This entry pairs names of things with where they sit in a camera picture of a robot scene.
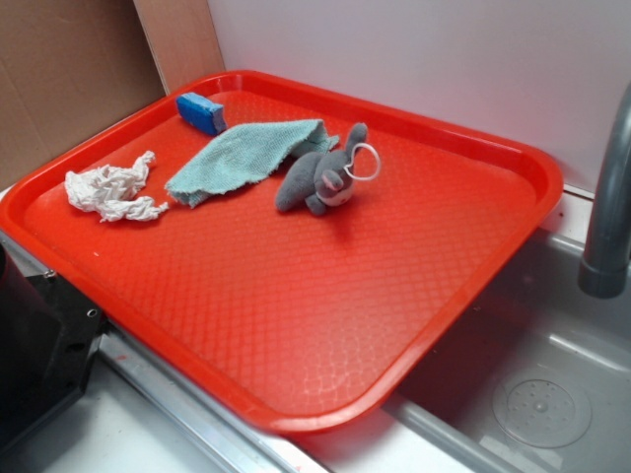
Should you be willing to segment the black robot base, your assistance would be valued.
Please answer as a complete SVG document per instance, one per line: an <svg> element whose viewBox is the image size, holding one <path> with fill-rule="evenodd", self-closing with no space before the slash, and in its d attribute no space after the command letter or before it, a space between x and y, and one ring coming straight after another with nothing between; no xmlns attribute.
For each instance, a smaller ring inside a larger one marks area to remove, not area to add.
<svg viewBox="0 0 631 473"><path fill-rule="evenodd" d="M1 249L1 451L86 391L103 312L60 275L24 275Z"/></svg>

